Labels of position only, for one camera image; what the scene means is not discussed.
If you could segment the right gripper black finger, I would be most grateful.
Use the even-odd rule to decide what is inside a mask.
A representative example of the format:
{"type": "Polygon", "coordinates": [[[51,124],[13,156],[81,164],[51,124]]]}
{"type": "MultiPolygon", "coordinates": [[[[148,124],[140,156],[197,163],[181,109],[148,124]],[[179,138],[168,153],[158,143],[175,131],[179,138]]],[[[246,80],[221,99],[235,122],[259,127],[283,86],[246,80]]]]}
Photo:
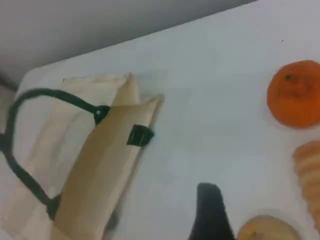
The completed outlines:
{"type": "Polygon", "coordinates": [[[208,182],[197,186],[195,220],[190,240],[234,240],[220,188],[208,182]]]}

